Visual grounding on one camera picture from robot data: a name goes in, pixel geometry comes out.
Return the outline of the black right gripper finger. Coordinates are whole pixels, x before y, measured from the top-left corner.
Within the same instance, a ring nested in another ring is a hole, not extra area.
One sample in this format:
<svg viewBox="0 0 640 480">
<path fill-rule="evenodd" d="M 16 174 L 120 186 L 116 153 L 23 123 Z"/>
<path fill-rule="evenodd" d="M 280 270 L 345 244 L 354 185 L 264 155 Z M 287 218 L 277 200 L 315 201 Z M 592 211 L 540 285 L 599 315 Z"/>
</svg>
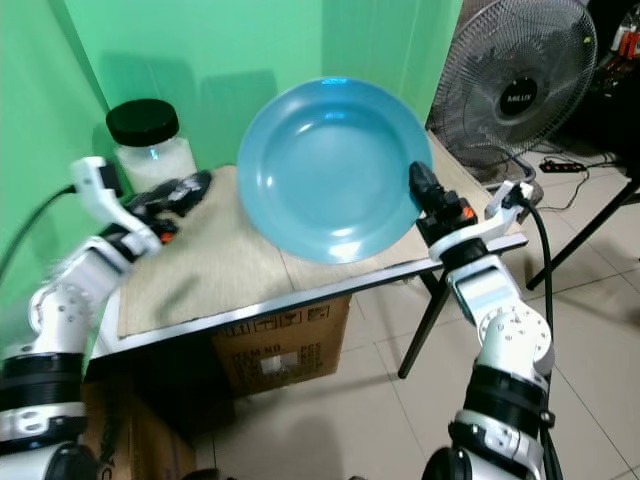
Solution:
<svg viewBox="0 0 640 480">
<path fill-rule="evenodd" d="M 429 165 L 415 161 L 410 165 L 410 195 L 422 212 L 445 207 L 445 189 Z"/>
</svg>

